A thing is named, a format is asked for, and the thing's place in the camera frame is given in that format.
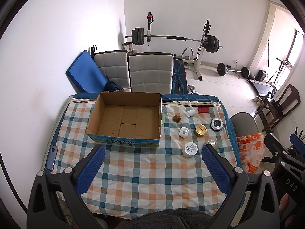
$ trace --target red box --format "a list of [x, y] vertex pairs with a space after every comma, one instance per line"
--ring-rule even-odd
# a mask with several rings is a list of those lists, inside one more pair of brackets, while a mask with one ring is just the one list
[[200, 114], [208, 114], [209, 113], [209, 108], [208, 107], [199, 107], [198, 108], [198, 113], [200, 113]]

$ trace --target window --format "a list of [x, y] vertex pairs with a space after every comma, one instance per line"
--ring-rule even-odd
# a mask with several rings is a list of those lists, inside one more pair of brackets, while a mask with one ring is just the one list
[[286, 62], [288, 62], [287, 65], [282, 69], [281, 73], [279, 74], [279, 78], [277, 79], [276, 83], [280, 87], [284, 84], [287, 77], [290, 74], [290, 70], [292, 66], [295, 65], [296, 60], [299, 57], [299, 54], [301, 52], [301, 48], [303, 45], [303, 37], [304, 35], [301, 34], [299, 31], [295, 31], [294, 38], [290, 47], [290, 50], [288, 52]]
[[303, 44], [303, 34], [301, 34], [299, 31], [296, 30], [293, 38], [293, 42], [291, 44], [291, 48], [286, 58], [286, 61], [288, 61], [292, 66], [294, 66], [299, 56], [299, 53], [302, 48], [302, 44]]

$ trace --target blue gripper pad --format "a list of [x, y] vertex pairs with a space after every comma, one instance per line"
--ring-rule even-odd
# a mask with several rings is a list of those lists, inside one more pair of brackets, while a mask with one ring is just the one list
[[106, 151], [103, 146], [94, 153], [77, 178], [75, 190], [78, 195], [86, 193], [105, 160]]
[[201, 156], [220, 192], [229, 195], [231, 193], [230, 176], [206, 145], [202, 148]]
[[290, 135], [290, 143], [292, 143], [292, 145], [301, 153], [301, 154], [305, 154], [305, 144], [304, 142], [294, 133], [292, 135]]

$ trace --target gray chair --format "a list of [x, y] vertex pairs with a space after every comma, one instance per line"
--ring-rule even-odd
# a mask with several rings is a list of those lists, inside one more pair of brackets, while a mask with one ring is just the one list
[[173, 54], [143, 52], [128, 57], [132, 92], [171, 94]]
[[239, 112], [230, 118], [236, 137], [260, 133], [254, 118], [246, 113]]
[[115, 82], [124, 91], [131, 90], [127, 51], [97, 52], [93, 60], [110, 81]]

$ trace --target white cylindrical container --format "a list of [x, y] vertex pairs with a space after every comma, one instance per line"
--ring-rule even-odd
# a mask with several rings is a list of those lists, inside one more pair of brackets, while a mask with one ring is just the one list
[[194, 109], [192, 109], [192, 110], [187, 111], [187, 112], [186, 112], [186, 115], [187, 115], [188, 117], [191, 117], [191, 116], [193, 116], [195, 113], [196, 113], [196, 111], [195, 111]]
[[194, 142], [188, 142], [182, 149], [182, 153], [186, 157], [194, 156], [198, 151], [198, 147]]

